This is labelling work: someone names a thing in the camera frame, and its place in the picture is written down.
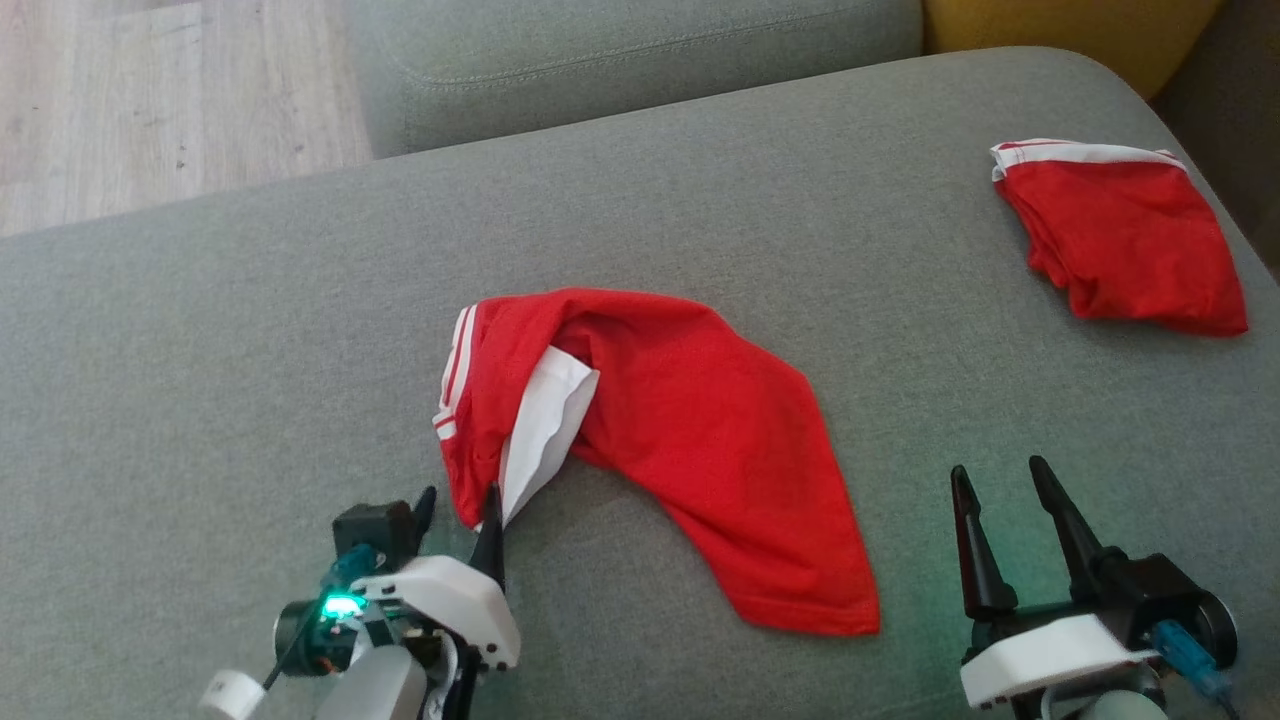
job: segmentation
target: grey cushion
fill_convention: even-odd
[[[219,667],[261,676],[330,519],[443,483],[457,309],[584,284],[707,302],[808,374],[883,634],[745,625],[650,497],[570,462],[509,528],[524,653],[475,717],[966,716],[947,471],[1023,600],[1059,600],[1033,452],[1103,542],[1228,601],[1244,716],[1275,716],[1280,290],[1222,214],[1248,334],[1073,318],[989,181],[988,146],[1038,136],[1178,151],[1100,65],[988,50],[4,241],[3,715],[172,719]],[[470,543],[443,511],[430,550]],[[326,689],[289,680],[261,717]]]
[[[919,0],[346,0],[379,156],[920,53]]]

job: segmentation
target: white cylindrical cap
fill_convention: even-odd
[[[218,720],[248,720],[266,691],[253,678],[239,670],[219,670],[200,698],[200,707],[207,707]]]

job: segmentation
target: red cloth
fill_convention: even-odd
[[[1153,320],[1207,336],[1249,329],[1213,210],[1167,151],[1005,142],[996,190],[1032,238],[1027,261],[1080,318]]]
[[[809,382],[686,300],[567,288],[463,311],[436,428],[467,527],[481,518],[548,345],[600,372],[572,452],[654,493],[739,615],[804,633],[879,630],[870,565]]]

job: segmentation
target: yellow cushion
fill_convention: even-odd
[[[1222,0],[924,0],[929,53],[1000,45],[1074,50],[1152,97]]]

